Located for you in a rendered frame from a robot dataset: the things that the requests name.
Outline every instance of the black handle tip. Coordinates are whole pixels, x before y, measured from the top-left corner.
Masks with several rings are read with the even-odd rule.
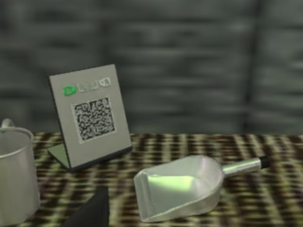
[[[261,169],[269,168],[270,167],[270,160],[266,156],[259,157],[261,162]]]

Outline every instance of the mug rim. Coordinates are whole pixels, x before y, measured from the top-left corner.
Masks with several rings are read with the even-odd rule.
[[[21,133],[27,135],[27,137],[28,137],[29,140],[28,140],[28,143],[26,145],[24,145],[23,147],[21,147],[20,149],[15,150],[15,151],[10,152],[10,153],[5,154],[5,155],[0,155],[0,159],[6,158],[6,157],[10,157],[10,156],[13,156],[13,155],[16,155],[16,154],[22,152],[23,150],[27,149],[29,147],[29,145],[34,140],[34,135],[32,134],[32,132],[29,131],[29,130],[27,130],[27,129],[24,129],[24,128],[19,128],[19,127],[4,127],[4,128],[1,128],[0,127],[0,133],[1,132],[6,132],[6,131],[21,132]]]

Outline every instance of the blurred background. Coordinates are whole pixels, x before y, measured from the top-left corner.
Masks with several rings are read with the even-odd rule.
[[[48,76],[115,64],[131,132],[303,133],[302,0],[1,0],[0,118],[59,131]]]

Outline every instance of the metal scoop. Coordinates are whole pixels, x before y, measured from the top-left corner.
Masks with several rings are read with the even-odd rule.
[[[188,156],[146,168],[134,177],[140,219],[160,222],[207,213],[217,206],[225,177],[269,166],[267,157],[221,166],[207,156]]]

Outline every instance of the woven mat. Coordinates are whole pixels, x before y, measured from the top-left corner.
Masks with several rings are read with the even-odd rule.
[[[303,136],[133,134],[134,151],[69,174],[46,148],[62,143],[58,133],[37,133],[35,159],[42,205],[18,227],[59,227],[100,186],[109,187],[111,227],[301,227],[303,226]],[[139,220],[133,177],[146,167],[188,155],[222,164],[267,155],[272,167],[227,178],[210,213],[169,222]]]

